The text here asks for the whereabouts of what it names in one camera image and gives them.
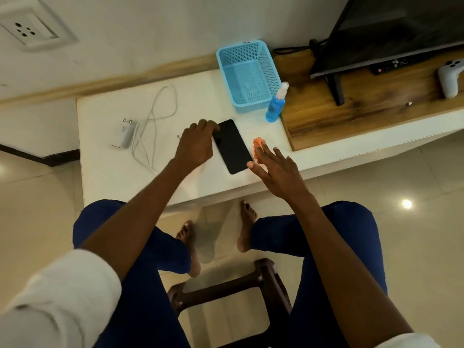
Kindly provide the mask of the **person's right leg blue trousers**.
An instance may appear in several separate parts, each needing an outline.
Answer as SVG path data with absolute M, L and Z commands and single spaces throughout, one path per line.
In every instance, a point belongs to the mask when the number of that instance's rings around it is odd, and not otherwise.
M 387 292 L 379 231 L 371 211 L 337 201 L 322 211 Z M 287 326 L 290 348 L 349 348 L 333 314 L 304 231 L 295 215 L 262 217 L 250 235 L 251 249 L 303 257 L 301 280 Z

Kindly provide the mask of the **person's right forearm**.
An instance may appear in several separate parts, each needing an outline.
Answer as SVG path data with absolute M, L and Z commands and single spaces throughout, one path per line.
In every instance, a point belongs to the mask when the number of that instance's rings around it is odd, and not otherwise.
M 302 226 L 337 323 L 350 348 L 374 348 L 413 329 L 337 232 L 309 191 L 286 196 Z

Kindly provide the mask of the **orange cleaning cloth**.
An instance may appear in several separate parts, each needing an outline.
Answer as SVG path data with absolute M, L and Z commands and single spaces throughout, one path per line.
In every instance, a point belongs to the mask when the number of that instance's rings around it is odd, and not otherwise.
M 260 165 L 263 164 L 263 162 L 259 158 L 258 148 L 262 150 L 263 152 L 265 152 L 263 145 L 265 145 L 265 140 L 262 139 L 261 137 L 255 138 L 253 140 L 253 159 L 256 161 L 256 163 Z

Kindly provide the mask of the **person's left forearm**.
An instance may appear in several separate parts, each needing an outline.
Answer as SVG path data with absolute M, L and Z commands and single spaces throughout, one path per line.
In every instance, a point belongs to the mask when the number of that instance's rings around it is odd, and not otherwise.
M 128 203 L 81 245 L 104 260 L 123 281 L 140 256 L 161 214 L 182 181 L 202 162 L 174 157 Z

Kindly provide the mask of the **blue spray bottle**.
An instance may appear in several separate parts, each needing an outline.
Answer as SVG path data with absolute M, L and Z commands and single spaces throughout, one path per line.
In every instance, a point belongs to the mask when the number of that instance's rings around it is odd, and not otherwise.
M 286 81 L 282 82 L 280 88 L 269 103 L 268 110 L 265 114 L 265 119 L 267 122 L 275 122 L 280 117 L 282 109 L 285 105 L 285 97 L 288 89 L 289 83 Z

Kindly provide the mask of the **person's white left sleeve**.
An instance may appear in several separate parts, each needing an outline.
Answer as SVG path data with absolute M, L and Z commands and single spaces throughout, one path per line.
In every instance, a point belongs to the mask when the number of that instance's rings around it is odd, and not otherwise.
M 102 258 L 69 251 L 31 277 L 0 314 L 0 348 L 92 348 L 121 292 Z

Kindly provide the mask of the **white game controller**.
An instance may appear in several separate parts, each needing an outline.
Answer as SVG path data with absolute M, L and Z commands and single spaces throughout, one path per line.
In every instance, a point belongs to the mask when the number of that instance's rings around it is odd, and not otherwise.
M 462 71 L 464 71 L 464 58 L 449 60 L 437 70 L 444 98 L 452 99 L 457 96 L 458 79 Z

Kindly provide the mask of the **person's left foot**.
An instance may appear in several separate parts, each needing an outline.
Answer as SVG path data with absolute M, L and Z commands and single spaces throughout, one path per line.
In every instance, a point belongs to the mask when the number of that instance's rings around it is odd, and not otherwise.
M 175 238 L 181 240 L 188 249 L 191 259 L 188 275 L 192 278 L 198 277 L 201 273 L 201 264 L 195 249 L 196 233 L 194 230 L 194 222 L 192 220 L 185 222 Z

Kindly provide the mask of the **dark wooden stool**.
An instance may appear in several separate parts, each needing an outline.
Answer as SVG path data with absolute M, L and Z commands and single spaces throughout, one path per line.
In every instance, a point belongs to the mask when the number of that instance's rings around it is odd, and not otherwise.
M 190 307 L 224 298 L 251 288 L 259 288 L 270 325 L 263 332 L 219 348 L 287 348 L 287 325 L 292 311 L 287 290 L 269 258 L 254 261 L 252 273 L 193 292 L 183 292 L 186 282 L 173 285 L 167 292 L 177 316 Z

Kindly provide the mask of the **white charger adapter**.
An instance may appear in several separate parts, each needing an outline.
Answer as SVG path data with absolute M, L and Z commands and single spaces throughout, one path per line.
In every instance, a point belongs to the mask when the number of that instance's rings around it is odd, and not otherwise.
M 112 148 L 126 150 L 131 146 L 138 121 L 123 118 L 116 125 L 110 146 Z

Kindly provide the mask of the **person's right hand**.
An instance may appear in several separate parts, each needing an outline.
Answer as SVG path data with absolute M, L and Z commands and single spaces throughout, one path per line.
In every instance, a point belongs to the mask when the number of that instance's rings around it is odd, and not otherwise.
M 304 180 L 302 179 L 296 163 L 287 157 L 287 169 L 274 169 L 274 152 L 265 143 L 265 152 L 258 148 L 258 155 L 263 164 L 260 166 L 268 172 L 267 179 L 261 179 L 268 190 L 275 196 L 282 198 L 289 204 L 296 204 L 311 196 Z

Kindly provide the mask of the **person's leg blue trousers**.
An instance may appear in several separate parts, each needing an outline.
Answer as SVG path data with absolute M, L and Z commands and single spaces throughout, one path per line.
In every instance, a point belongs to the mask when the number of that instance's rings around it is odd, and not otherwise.
M 103 199 L 86 206 L 73 226 L 74 248 L 79 248 L 124 205 L 122 201 Z M 116 309 L 93 348 L 189 348 L 159 270 L 188 274 L 190 265 L 190 255 L 182 241 L 155 226 L 121 281 Z
M 379 231 L 371 211 L 337 201 L 322 211 L 387 292 Z M 349 348 L 333 314 L 304 231 L 295 215 L 262 217 L 250 235 L 251 249 L 303 257 L 301 280 L 287 326 L 290 348 Z

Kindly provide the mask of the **person's right foot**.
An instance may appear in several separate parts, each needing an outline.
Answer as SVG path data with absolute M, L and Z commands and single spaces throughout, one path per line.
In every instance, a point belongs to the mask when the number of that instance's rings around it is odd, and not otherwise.
M 256 220 L 258 219 L 258 214 L 254 211 L 249 203 L 243 200 L 240 203 L 240 216 L 242 226 L 236 245 L 239 252 L 246 253 L 251 249 L 251 230 Z

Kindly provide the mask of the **brown wooden board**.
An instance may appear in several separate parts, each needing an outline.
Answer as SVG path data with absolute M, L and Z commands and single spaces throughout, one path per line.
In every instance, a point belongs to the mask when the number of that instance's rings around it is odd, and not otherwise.
M 445 62 L 459 58 L 464 58 L 464 46 L 382 75 L 368 68 L 342 73 L 345 104 L 337 106 L 325 79 L 310 78 L 311 50 L 275 56 L 280 79 L 290 84 L 281 119 L 292 150 L 464 109 L 464 74 L 452 99 L 444 98 L 436 75 Z

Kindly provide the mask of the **black smartphone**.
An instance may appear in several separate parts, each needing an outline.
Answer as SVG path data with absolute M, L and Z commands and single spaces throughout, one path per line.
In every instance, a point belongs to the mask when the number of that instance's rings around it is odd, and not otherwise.
M 234 122 L 229 119 L 218 124 L 219 130 L 212 137 L 229 173 L 234 175 L 246 170 L 253 158 Z

